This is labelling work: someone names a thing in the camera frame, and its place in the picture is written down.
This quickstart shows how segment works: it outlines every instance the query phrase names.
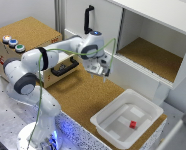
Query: box handle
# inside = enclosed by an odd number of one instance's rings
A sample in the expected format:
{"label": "box handle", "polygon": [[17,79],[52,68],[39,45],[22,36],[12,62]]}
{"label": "box handle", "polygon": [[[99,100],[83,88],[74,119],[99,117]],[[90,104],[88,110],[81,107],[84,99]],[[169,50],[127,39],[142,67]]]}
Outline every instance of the box handle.
{"label": "box handle", "polygon": [[85,10],[85,23],[84,23],[84,30],[85,34],[88,34],[89,32],[93,31],[91,28],[89,28],[89,12],[94,10],[94,7],[89,5],[89,8]]}
{"label": "box handle", "polygon": [[72,64],[64,69],[60,69],[59,70],[55,70],[54,68],[51,68],[51,72],[53,75],[59,77],[59,76],[62,76],[63,74],[69,72],[70,70],[74,69],[75,67],[77,67],[79,65],[79,63],[74,60],[73,57],[70,58],[70,61],[72,62]]}

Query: green cable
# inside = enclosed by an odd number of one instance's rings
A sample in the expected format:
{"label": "green cable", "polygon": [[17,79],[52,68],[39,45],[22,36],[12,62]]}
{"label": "green cable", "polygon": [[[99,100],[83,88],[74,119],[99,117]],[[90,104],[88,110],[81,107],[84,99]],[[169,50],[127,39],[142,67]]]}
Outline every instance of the green cable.
{"label": "green cable", "polygon": [[[52,51],[52,50],[60,50],[60,51],[64,51],[64,52],[69,52],[69,53],[72,53],[72,54],[77,54],[77,55],[92,55],[92,54],[95,54],[101,50],[103,50],[105,47],[107,47],[112,41],[114,41],[114,44],[113,44],[113,52],[112,52],[112,57],[111,57],[111,61],[110,61],[110,69],[111,69],[111,66],[112,66],[112,60],[113,60],[113,56],[114,56],[114,52],[115,52],[115,45],[116,45],[116,39],[113,38],[111,39],[106,45],[104,45],[102,48],[98,49],[97,51],[95,52],[92,52],[92,53],[75,53],[75,52],[72,52],[72,51],[69,51],[69,50],[64,50],[64,49],[48,49],[47,51]],[[36,122],[35,122],[35,126],[33,128],[33,131],[31,133],[31,136],[30,136],[30,139],[29,139],[29,142],[28,142],[28,147],[27,147],[27,150],[29,148],[29,145],[30,145],[30,142],[31,142],[31,139],[32,139],[32,136],[33,136],[33,133],[35,131],[35,128],[36,128],[36,125],[37,125],[37,122],[38,122],[38,119],[39,119],[39,113],[40,113],[40,106],[41,106],[41,102],[42,102],[42,78],[41,78],[41,73],[40,73],[40,62],[41,62],[41,58],[42,58],[42,54],[40,55],[39,57],[39,80],[40,80],[40,99],[39,99],[39,105],[38,105],[38,113],[37,113],[37,118],[36,118]]]}

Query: cardboard box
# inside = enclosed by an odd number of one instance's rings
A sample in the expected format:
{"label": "cardboard box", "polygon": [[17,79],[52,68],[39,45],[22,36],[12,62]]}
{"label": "cardboard box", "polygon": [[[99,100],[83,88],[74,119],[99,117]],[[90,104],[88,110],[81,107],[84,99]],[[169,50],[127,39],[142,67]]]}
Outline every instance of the cardboard box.
{"label": "cardboard box", "polygon": [[[0,75],[6,80],[8,79],[3,71],[3,63],[8,58],[21,58],[22,54],[16,53],[15,49],[9,48],[9,45],[3,44],[2,38],[5,35],[10,35],[12,39],[18,40],[19,44],[25,46],[26,52],[36,47],[44,47],[62,40],[62,35],[59,32],[41,23],[33,17],[25,18],[0,28]],[[76,56],[69,54],[66,59],[57,64],[55,69],[62,64],[66,64],[65,66],[71,65],[70,57],[74,57],[74,59],[76,59]],[[73,71],[75,71],[75,68],[60,77],[54,76],[51,73],[51,69],[43,71],[44,87],[46,88],[52,85]]]}

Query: red object in bin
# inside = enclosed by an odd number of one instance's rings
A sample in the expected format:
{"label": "red object in bin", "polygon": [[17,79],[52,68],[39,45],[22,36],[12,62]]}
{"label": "red object in bin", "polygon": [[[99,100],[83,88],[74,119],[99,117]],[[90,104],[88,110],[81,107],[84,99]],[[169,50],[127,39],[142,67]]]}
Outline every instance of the red object in bin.
{"label": "red object in bin", "polygon": [[136,123],[137,123],[137,122],[135,122],[135,121],[131,121],[131,123],[130,123],[130,128],[135,129]]}

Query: white wall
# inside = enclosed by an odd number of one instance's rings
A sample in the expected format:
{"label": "white wall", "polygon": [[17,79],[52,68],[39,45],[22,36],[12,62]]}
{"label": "white wall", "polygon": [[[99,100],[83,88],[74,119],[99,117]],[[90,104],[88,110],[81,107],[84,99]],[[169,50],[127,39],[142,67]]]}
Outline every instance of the white wall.
{"label": "white wall", "polygon": [[29,16],[55,29],[54,0],[0,0],[0,27]]}
{"label": "white wall", "polygon": [[170,91],[166,102],[179,109],[186,111],[186,79],[173,91]]}

